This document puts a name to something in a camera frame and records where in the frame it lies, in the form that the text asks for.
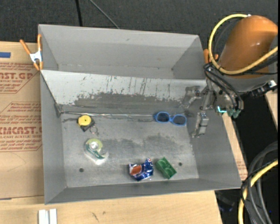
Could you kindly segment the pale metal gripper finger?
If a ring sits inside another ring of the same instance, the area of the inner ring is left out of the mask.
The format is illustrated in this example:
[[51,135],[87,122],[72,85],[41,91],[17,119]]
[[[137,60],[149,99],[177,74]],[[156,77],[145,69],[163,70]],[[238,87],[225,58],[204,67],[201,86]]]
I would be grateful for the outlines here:
[[188,86],[185,88],[184,106],[190,107],[194,101],[201,98],[201,86]]
[[207,130],[208,122],[209,122],[209,117],[207,116],[207,113],[206,112],[199,112],[197,114],[196,126],[195,126],[195,129],[194,129],[193,133],[192,133],[192,137],[196,138],[196,137],[199,137],[201,135],[204,135],[206,133],[206,130]]

